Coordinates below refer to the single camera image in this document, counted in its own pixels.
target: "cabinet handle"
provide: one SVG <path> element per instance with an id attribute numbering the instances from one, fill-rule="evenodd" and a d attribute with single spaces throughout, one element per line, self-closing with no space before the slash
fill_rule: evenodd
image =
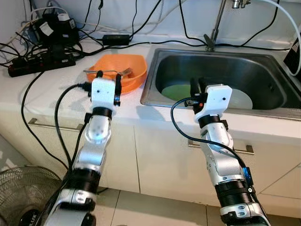
<path id="1" fill-rule="evenodd" d="M 188 139 L 188 147 L 200 148 L 199 144 L 193 143 L 193 141 L 190 139 Z M 246 145 L 245 150 L 239 150 L 239 149 L 235 149 L 235 148 L 234 148 L 234 150 L 235 150 L 235 152 L 238 152 L 238 153 L 255 154 L 252 145 Z"/>
<path id="2" fill-rule="evenodd" d="M 36 123 L 36 121 L 37 121 L 36 118 L 32 118 L 32 119 L 30 119 L 30 121 L 28 122 L 28 125 L 36 126 L 36 127 L 42 127 L 42 128 L 51 128 L 51 129 L 55 129 L 55 126 Z M 70 128 L 70 127 L 63 127 L 63 126 L 61 126 L 60 129 L 61 129 L 61 130 L 67 130 L 67 131 L 76 131 L 76 132 L 79 132 L 83 126 L 84 126 L 83 124 L 79 124 L 76 128 Z"/>

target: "floor tile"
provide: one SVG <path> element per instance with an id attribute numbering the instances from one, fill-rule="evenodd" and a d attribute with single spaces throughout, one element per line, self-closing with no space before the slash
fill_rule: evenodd
<path id="1" fill-rule="evenodd" d="M 112 226 L 207 226 L 204 205 L 121 191 Z"/>
<path id="2" fill-rule="evenodd" d="M 92 213 L 96 217 L 97 226 L 111 225 L 118 195 L 119 190 L 108 189 L 97 196 L 96 207 Z"/>
<path id="3" fill-rule="evenodd" d="M 300 219 L 268 215 L 272 226 L 301 226 Z M 220 217 L 220 208 L 207 206 L 208 226 L 224 226 Z"/>

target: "white countertop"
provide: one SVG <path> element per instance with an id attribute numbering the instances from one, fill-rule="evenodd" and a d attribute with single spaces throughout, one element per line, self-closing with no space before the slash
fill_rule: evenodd
<path id="1" fill-rule="evenodd" d="M 72 84 L 84 82 L 86 74 L 83 70 L 93 66 L 105 54 L 140 54 L 146 58 L 149 66 L 155 48 L 174 47 L 196 49 L 179 45 L 134 46 L 126 49 L 107 50 L 77 61 L 76 66 L 47 71 L 31 88 L 26 101 L 26 110 L 41 115 L 53 115 L 56 101 L 61 93 Z M 84 45 L 85 51 L 91 51 L 96 48 L 99 47 L 92 43 L 85 43 Z M 218 48 L 218 51 L 268 53 L 273 55 L 280 65 L 283 65 L 282 60 L 285 56 L 285 52 L 258 51 L 245 48 Z M 0 110 L 19 111 L 24 91 L 34 76 L 31 74 L 11 78 L 7 69 L 0 67 Z M 170 122 L 170 108 L 145 106 L 140 103 L 143 86 L 121 96 L 121 107 L 117 108 L 114 120 L 133 125 L 141 123 L 159 125 L 163 121 Z M 73 90 L 64 98 L 60 108 L 60 115 L 83 118 L 86 112 L 90 112 L 90 105 L 90 99 L 87 97 L 86 92 L 79 89 Z M 184 125 L 193 126 L 193 131 L 199 130 L 198 125 L 193 121 L 192 110 L 176 109 L 175 118 Z M 237 136 L 244 133 L 256 134 L 258 137 L 264 137 L 264 139 L 273 137 L 271 141 L 282 139 L 282 142 L 285 143 L 301 144 L 301 121 L 232 113 L 225 113 L 223 119 L 227 120 L 231 132 Z"/>

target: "power adapter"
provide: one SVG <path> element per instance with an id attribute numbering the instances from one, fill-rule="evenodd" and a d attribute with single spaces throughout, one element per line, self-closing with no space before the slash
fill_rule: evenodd
<path id="1" fill-rule="evenodd" d="M 106 34 L 102 38 L 104 46 L 128 46 L 130 43 L 129 34 Z"/>

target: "orange plastic basket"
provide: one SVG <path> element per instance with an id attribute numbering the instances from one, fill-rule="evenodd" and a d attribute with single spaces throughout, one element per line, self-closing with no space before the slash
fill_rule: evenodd
<path id="1" fill-rule="evenodd" d="M 121 79 L 122 92 L 129 93 L 140 87 L 146 79 L 147 64 L 143 56 L 132 54 L 107 54 L 104 55 L 96 64 L 89 68 L 90 71 L 115 70 L 122 72 L 127 68 L 132 69 L 132 73 Z M 90 82 L 96 77 L 96 73 L 87 73 Z M 115 79 L 115 72 L 103 74 L 104 78 Z"/>

